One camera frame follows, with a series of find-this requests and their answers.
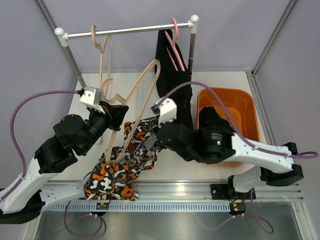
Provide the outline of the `orange camouflage shorts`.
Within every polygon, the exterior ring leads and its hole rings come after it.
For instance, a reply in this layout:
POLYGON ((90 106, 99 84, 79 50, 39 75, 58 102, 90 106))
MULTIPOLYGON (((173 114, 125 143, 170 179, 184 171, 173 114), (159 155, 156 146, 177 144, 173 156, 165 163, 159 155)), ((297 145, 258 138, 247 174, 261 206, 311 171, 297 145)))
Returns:
POLYGON ((152 170, 162 150, 156 139, 158 118, 140 120, 123 158, 107 162, 103 152, 83 186, 86 200, 136 201, 139 194, 132 187, 143 171, 152 170))

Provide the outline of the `black shorts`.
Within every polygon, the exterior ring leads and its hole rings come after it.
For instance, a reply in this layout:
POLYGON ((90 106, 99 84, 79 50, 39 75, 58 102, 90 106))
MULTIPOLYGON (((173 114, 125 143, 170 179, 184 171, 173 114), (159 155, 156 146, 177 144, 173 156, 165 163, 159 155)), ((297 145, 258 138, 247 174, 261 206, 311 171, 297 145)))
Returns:
POLYGON ((198 127, 219 127, 234 132, 230 123, 221 118, 213 106, 205 106, 201 109, 198 115, 198 127))
MULTIPOLYGON (((173 36, 173 32, 170 29, 166 29, 170 37, 173 36)), ((172 57, 176 61, 176 56, 172 52, 171 46, 165 36, 165 30, 159 30, 157 35, 157 44, 155 59, 160 62, 160 74, 156 82, 156 89, 159 97, 164 97, 167 93, 172 91, 177 86, 191 81, 192 72, 189 71, 185 64, 183 55, 179 46, 176 44, 176 48, 184 63, 185 71, 181 71, 180 66, 178 71, 175 70, 172 61, 169 57, 166 47, 170 50, 172 57)), ((170 98, 177 105, 177 118, 176 123, 183 124, 188 128, 194 127, 193 118, 191 113, 191 98, 192 98, 192 87, 186 85, 175 91, 170 98)))

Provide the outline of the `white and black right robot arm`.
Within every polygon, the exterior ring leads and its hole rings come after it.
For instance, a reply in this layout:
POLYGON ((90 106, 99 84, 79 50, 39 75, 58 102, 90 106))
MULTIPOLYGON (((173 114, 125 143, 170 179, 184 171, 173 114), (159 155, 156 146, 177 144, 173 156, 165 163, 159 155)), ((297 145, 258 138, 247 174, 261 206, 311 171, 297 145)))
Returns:
POLYGON ((159 128, 156 138, 162 147, 177 153, 186 162, 253 165, 241 174, 229 176, 222 185, 212 184, 213 199, 248 199, 256 187, 287 187, 304 178, 302 167, 291 157, 290 147, 249 140, 225 128, 209 126, 193 130, 183 124, 166 123, 159 128))

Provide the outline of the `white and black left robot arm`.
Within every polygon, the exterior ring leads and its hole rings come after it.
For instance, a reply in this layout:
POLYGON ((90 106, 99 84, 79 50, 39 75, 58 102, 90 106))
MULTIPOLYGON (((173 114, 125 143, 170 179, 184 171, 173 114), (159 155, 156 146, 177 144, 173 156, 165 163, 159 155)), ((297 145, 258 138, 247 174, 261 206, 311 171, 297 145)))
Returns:
POLYGON ((1 224, 24 224, 57 204, 84 198, 83 180, 59 188, 43 186, 75 164, 78 156, 86 156, 107 129, 120 130, 129 107, 101 105, 104 112, 91 109, 86 120, 70 114, 53 126, 54 136, 35 151, 22 182, 0 203, 1 224))

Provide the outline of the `pink plastic hanger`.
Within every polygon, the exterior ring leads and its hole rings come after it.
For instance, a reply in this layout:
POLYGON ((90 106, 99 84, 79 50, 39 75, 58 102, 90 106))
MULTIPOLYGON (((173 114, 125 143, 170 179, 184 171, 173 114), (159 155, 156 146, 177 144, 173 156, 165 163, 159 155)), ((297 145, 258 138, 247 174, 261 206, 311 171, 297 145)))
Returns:
POLYGON ((179 70, 178 65, 179 65, 180 70, 182 72, 185 72, 186 71, 185 65, 184 65, 184 62, 182 60, 182 57, 179 54, 179 51, 178 51, 177 45, 176 45, 176 42, 179 39, 179 28, 178 28, 177 20, 176 20, 175 17, 171 18, 171 23, 174 25, 175 33, 172 34, 172 37, 170 37, 169 33, 166 30, 164 31, 164 33, 165 33, 165 37, 168 40, 168 43, 169 43, 169 45, 170 45, 170 47, 172 49, 172 52, 175 55, 176 60, 172 57, 171 52, 170 52, 168 47, 166 47, 166 50, 167 50, 169 58, 170 58, 170 60, 171 60, 171 62, 173 64, 174 69, 176 71, 178 71, 179 70))

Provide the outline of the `white and steel clothes rack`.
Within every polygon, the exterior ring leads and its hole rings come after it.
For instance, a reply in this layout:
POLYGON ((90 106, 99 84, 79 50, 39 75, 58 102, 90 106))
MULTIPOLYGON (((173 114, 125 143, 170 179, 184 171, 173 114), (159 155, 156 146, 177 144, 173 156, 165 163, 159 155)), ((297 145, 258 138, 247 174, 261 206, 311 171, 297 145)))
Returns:
MULTIPOLYGON (((194 14, 186 22, 177 22, 178 32, 189 30, 189 54, 184 57, 188 70, 194 66, 196 35, 199 16, 194 14)), ((138 26, 113 30, 96 30, 88 28, 85 32, 69 33, 62 27, 53 29, 66 58, 82 88, 87 84, 84 73, 97 73, 99 80, 104 80, 114 73, 141 72, 154 57, 158 31, 172 30, 169 24, 138 26)))

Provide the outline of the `orange plastic laundry basket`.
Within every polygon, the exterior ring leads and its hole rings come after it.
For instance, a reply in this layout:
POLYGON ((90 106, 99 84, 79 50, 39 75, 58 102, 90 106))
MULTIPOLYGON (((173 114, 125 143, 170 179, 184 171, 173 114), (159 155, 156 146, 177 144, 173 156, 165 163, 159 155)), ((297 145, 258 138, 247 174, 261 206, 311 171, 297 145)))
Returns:
MULTIPOLYGON (((260 132, 258 127, 258 119, 256 107, 252 96, 241 89, 212 87, 218 95, 241 134, 250 140, 259 142, 260 132)), ((197 96, 197 117, 196 127, 199 128, 200 112, 204 107, 215 108, 217 114, 224 120, 228 121, 230 127, 233 123, 227 117, 225 111, 219 104, 215 96, 206 88, 202 89, 197 96)))

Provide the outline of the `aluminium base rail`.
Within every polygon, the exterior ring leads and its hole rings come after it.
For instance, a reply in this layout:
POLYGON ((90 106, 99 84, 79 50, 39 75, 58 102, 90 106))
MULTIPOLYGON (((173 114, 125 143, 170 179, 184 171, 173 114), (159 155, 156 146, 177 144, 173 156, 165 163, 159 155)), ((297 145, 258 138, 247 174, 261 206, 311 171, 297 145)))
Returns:
MULTIPOLYGON (((212 200, 213 181, 163 181, 138 180, 132 184, 141 202, 209 202, 212 200)), ((303 194, 298 184, 284 187, 257 186, 254 188, 257 201, 302 202, 303 194)))

